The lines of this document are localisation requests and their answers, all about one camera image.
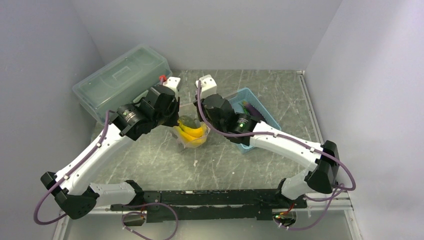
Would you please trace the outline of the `green netted melon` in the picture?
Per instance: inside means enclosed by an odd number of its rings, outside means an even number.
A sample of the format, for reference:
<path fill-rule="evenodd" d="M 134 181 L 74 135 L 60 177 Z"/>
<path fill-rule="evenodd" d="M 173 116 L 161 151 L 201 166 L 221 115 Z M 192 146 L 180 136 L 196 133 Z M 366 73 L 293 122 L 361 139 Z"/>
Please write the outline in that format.
<path fill-rule="evenodd" d="M 197 122 L 197 120 L 188 115 L 180 116 L 179 121 L 181 125 L 184 125 L 191 129 L 197 129 L 199 127 L 199 123 Z"/>

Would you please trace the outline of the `light blue plastic basket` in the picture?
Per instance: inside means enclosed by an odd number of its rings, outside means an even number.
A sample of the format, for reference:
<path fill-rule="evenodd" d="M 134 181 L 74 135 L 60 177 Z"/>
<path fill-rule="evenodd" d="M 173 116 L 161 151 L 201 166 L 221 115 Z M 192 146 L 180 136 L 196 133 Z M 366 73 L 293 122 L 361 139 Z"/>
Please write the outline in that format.
<path fill-rule="evenodd" d="M 265 106 L 260 102 L 260 100 L 248 87 L 239 89 L 237 92 L 225 98 L 229 101 L 233 110 L 236 113 L 245 113 L 239 103 L 248 102 L 252 104 L 264 116 L 265 121 L 268 125 L 277 130 L 282 130 L 278 122 L 274 119 L 274 117 L 268 112 Z"/>

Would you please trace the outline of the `clear zip top bag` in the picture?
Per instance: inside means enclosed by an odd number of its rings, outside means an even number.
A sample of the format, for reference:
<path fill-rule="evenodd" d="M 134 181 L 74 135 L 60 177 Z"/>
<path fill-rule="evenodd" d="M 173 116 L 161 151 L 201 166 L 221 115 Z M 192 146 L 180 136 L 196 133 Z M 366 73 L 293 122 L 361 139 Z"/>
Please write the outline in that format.
<path fill-rule="evenodd" d="M 178 111 L 177 126 L 170 129 L 180 149 L 195 149 L 207 141 L 210 128 L 198 119 L 192 103 L 182 104 Z"/>

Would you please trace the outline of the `yellow banana bunch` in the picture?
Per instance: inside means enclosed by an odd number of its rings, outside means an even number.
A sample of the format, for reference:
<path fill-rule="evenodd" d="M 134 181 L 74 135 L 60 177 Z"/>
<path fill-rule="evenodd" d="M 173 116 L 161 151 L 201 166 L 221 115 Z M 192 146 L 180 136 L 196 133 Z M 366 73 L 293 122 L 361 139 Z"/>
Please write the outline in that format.
<path fill-rule="evenodd" d="M 184 148 L 197 148 L 203 145 L 209 133 L 209 128 L 204 123 L 193 129 L 182 125 L 179 120 L 178 126 L 175 126 L 173 130 Z"/>

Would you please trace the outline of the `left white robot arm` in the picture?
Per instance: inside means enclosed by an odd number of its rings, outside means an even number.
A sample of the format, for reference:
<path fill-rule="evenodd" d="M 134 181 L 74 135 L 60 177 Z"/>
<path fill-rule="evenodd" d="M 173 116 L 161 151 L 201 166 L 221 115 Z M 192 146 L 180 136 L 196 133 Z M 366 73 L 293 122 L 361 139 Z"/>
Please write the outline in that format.
<path fill-rule="evenodd" d="M 63 215 L 73 220 L 106 205 L 139 209 L 145 203 L 145 192 L 135 181 L 97 184 L 93 180 L 123 147 L 160 125 L 176 126 L 178 111 L 179 99 L 170 97 L 126 104 L 112 115 L 108 114 L 100 135 L 80 155 L 58 172 L 47 171 L 41 176 L 47 193 L 36 205 L 34 221 L 39 225 L 48 224 L 38 218 L 41 205 L 48 196 L 53 196 Z"/>

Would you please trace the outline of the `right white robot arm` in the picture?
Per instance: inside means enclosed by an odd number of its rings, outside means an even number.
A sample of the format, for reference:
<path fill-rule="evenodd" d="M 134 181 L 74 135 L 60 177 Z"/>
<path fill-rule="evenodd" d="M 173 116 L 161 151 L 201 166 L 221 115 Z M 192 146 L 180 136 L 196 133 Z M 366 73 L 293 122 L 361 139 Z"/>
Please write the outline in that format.
<path fill-rule="evenodd" d="M 264 149 L 289 158 L 304 170 L 280 181 L 275 194 L 276 203 L 289 207 L 298 197 L 310 192 L 332 194 L 336 188 L 335 175 L 339 163 L 337 146 L 309 142 L 284 133 L 256 116 L 236 113 L 229 101 L 215 93 L 196 96 L 194 105 L 202 122 L 230 142 Z"/>

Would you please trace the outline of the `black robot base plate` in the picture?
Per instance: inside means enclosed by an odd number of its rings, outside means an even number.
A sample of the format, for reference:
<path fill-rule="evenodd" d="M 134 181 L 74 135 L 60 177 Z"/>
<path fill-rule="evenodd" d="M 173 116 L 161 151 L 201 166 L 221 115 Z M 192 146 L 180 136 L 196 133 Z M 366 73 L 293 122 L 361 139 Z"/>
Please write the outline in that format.
<path fill-rule="evenodd" d="M 145 191 L 148 223 L 182 220 L 256 219 L 307 208 L 303 197 L 285 200 L 275 189 Z"/>

